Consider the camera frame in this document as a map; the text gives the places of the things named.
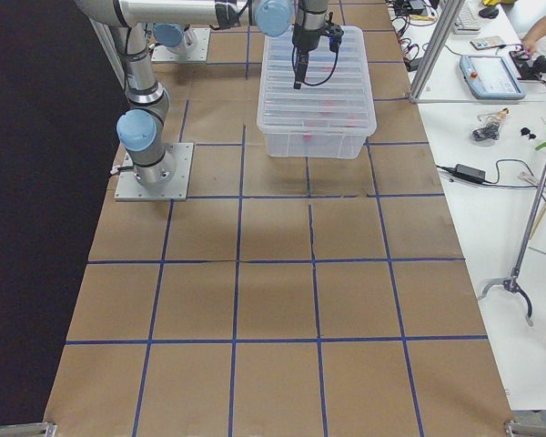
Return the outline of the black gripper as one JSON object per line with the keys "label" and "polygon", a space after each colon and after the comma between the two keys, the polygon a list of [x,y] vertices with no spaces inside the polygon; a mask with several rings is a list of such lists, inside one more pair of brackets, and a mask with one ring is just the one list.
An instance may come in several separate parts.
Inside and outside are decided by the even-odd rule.
{"label": "black gripper", "polygon": [[301,24],[296,21],[293,26],[292,44],[295,48],[292,52],[294,89],[301,89],[304,84],[308,70],[308,53],[318,48],[322,28],[322,22]]}

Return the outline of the person hand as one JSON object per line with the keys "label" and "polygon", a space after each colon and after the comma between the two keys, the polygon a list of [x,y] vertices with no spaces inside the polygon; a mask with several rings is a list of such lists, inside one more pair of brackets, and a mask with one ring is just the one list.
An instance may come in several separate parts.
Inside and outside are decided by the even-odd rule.
{"label": "person hand", "polygon": [[536,41],[533,39],[524,38],[521,40],[522,48],[530,55],[536,52]]}

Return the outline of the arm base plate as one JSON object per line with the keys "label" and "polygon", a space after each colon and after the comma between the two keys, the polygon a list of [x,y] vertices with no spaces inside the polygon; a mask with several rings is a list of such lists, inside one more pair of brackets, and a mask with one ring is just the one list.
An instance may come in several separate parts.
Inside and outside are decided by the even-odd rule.
{"label": "arm base plate", "polygon": [[151,60],[155,64],[206,63],[209,39],[208,28],[189,28],[183,33],[178,46],[155,43]]}
{"label": "arm base plate", "polygon": [[153,167],[133,164],[126,152],[116,183],[117,201],[185,201],[193,162],[193,143],[164,143],[165,155]]}

